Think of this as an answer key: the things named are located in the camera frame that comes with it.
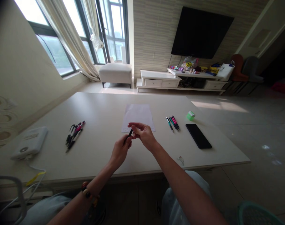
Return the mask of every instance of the white power bank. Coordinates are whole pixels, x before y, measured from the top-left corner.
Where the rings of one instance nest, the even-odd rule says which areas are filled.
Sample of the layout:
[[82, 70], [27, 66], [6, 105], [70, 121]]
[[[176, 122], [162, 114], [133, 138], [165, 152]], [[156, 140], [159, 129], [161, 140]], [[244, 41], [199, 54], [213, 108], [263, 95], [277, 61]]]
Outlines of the white power bank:
[[39, 127], [27, 131], [10, 159], [20, 160], [24, 159], [27, 155], [37, 154], [40, 151], [47, 132], [48, 129], [46, 127]]

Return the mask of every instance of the person's left hand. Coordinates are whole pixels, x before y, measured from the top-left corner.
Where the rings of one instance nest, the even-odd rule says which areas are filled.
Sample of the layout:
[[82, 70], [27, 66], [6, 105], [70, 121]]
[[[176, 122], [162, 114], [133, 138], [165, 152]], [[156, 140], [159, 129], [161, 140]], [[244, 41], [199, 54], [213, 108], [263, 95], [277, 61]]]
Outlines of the person's left hand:
[[132, 146], [132, 136], [127, 138], [127, 134], [122, 136], [114, 144], [113, 151], [109, 163], [117, 170], [126, 159], [128, 149]]

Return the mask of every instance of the sheer curtain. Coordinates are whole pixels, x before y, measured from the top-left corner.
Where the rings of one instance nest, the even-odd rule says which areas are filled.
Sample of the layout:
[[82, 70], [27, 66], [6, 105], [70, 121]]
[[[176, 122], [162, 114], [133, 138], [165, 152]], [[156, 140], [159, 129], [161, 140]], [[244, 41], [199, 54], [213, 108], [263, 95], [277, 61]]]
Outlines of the sheer curtain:
[[50, 25], [70, 57], [91, 81], [100, 81], [99, 73], [67, 12], [62, 0], [37, 0]]
[[83, 0], [84, 8], [87, 14], [89, 25], [92, 29], [92, 35], [90, 40], [93, 43], [95, 50], [99, 50], [104, 47], [103, 42], [99, 38], [99, 26], [98, 18], [96, 13], [95, 1], [94, 0]]

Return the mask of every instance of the wall-mounted tv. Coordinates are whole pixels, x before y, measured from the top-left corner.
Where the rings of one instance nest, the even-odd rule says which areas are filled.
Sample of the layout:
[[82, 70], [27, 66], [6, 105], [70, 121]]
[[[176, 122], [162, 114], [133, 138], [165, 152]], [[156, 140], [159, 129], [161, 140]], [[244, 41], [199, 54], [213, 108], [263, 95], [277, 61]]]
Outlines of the wall-mounted tv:
[[212, 59], [234, 17], [183, 7], [173, 55]]

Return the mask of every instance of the upholstered stool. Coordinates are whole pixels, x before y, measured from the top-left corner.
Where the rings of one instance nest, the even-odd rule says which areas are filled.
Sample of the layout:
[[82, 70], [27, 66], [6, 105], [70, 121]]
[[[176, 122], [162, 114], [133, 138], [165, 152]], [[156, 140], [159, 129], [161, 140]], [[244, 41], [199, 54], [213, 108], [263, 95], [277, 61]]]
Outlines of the upholstered stool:
[[123, 63], [107, 63], [99, 70], [99, 77], [103, 83], [127, 83], [132, 82], [132, 66]]

